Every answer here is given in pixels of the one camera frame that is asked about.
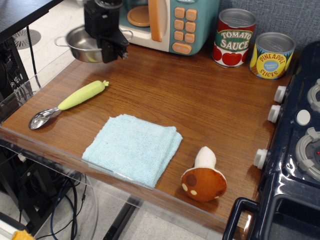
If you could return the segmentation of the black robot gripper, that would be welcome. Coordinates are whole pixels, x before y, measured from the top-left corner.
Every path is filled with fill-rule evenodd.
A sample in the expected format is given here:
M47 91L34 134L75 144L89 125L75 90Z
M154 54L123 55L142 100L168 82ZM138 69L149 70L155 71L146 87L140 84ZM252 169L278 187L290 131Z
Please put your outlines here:
M102 61L105 64L118 57L129 57L129 42L119 28L122 6L122 0L88 0L84 4L85 31L102 49Z

